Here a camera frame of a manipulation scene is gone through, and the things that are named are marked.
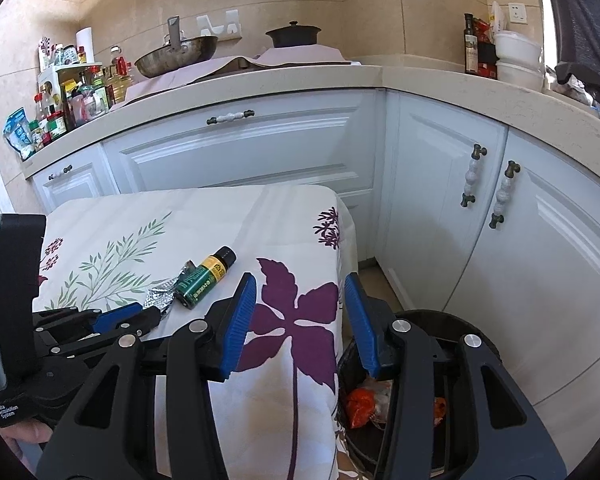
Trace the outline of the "person's left hand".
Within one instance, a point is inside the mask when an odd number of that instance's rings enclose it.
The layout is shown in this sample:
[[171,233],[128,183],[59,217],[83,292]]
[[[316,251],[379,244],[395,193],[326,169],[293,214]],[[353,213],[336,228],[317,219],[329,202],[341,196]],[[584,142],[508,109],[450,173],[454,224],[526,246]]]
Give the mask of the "person's left hand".
[[15,456],[29,470],[33,470],[30,460],[24,455],[21,443],[41,444],[50,440],[53,429],[35,419],[17,422],[15,425],[0,428],[0,435]]

